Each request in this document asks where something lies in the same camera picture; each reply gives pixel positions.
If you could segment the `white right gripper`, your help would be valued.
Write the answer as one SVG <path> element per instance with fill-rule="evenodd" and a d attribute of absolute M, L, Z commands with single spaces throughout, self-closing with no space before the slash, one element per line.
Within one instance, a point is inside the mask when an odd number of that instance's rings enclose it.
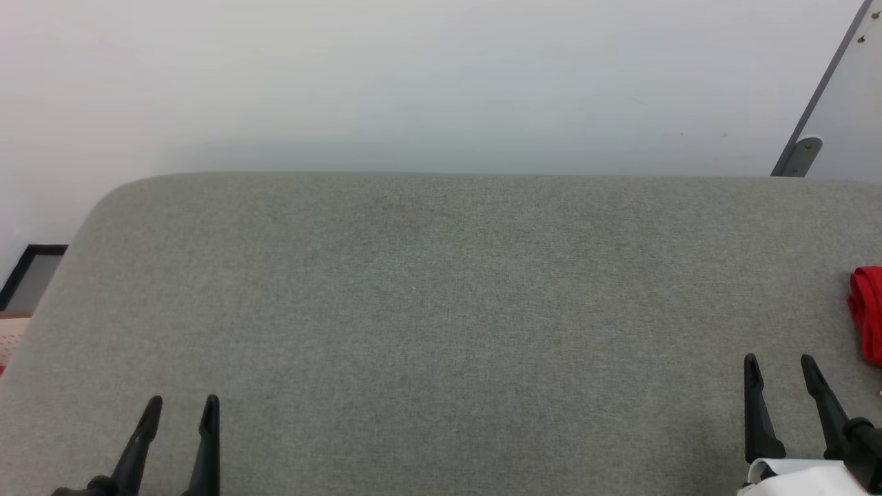
<path fill-rule="evenodd" d="M 751 465 L 737 494 L 879 495 L 879 428 L 865 418 L 848 417 L 811 355 L 802 355 L 801 366 L 824 435 L 824 459 L 785 458 L 763 398 L 758 360 L 749 353 L 743 359 L 743 404 L 744 456 Z"/>

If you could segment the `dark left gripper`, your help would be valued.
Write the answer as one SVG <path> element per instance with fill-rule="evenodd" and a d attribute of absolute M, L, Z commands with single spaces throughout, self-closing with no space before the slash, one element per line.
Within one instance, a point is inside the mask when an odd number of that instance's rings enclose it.
<path fill-rule="evenodd" d="M 123 449 L 111 475 L 93 477 L 85 488 L 60 487 L 52 496 L 115 496 L 139 495 L 144 477 L 146 457 L 158 431 L 163 398 L 152 396 L 141 419 Z M 213 393 L 207 396 L 201 423 L 201 436 L 190 481 L 183 495 L 220 495 L 220 401 Z"/>

